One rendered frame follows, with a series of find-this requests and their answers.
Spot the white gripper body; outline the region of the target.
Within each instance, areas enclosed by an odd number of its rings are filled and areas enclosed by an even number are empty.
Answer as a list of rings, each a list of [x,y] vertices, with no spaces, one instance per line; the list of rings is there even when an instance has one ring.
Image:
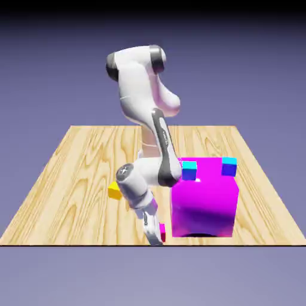
[[[143,211],[143,230],[151,246],[163,245],[157,212],[150,215],[147,211]]]

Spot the small yellow cube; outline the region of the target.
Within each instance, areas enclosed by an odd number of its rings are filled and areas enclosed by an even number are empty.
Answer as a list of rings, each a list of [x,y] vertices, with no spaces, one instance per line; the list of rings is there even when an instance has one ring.
[[[108,197],[115,199],[115,200],[120,200],[122,197],[121,191],[119,189],[119,186],[116,181],[113,181],[109,186],[108,186]]]

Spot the small cyan cube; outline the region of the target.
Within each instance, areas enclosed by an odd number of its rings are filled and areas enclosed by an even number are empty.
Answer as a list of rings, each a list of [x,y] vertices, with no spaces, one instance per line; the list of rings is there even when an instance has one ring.
[[[182,162],[182,180],[196,180],[197,162],[183,161]]]
[[[235,177],[237,173],[237,159],[234,157],[222,157],[222,176]]]

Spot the large magenta box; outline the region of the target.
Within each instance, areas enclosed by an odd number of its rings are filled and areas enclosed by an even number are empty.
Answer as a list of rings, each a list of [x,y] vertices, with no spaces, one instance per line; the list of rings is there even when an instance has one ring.
[[[222,157],[181,157],[197,162],[196,180],[171,188],[173,237],[231,237],[239,188],[235,177],[222,176]]]

